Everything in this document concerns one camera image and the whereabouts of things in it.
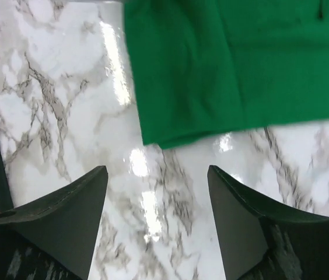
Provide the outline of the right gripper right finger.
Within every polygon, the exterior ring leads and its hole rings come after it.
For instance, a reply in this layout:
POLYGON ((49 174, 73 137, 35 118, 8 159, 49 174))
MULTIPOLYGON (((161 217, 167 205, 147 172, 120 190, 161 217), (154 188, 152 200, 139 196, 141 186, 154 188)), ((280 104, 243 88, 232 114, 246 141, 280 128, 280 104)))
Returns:
POLYGON ((280 203, 208 169, 226 279, 329 279, 329 217, 280 203))

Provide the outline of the green t-shirt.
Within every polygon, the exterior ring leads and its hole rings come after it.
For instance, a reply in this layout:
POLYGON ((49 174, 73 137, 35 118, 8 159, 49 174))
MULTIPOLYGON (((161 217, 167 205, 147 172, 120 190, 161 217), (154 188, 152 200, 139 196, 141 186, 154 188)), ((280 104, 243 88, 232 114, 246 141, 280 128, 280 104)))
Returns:
POLYGON ((142 142, 329 119, 329 1, 128 1, 142 142))

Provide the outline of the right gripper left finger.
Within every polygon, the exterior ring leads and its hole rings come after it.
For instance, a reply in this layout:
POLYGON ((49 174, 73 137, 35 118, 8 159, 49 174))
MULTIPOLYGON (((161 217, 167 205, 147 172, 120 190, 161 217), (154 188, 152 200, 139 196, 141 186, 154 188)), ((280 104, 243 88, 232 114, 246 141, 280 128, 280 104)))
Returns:
POLYGON ((71 184, 0 211, 0 279, 87 279, 108 183, 97 166, 71 184))

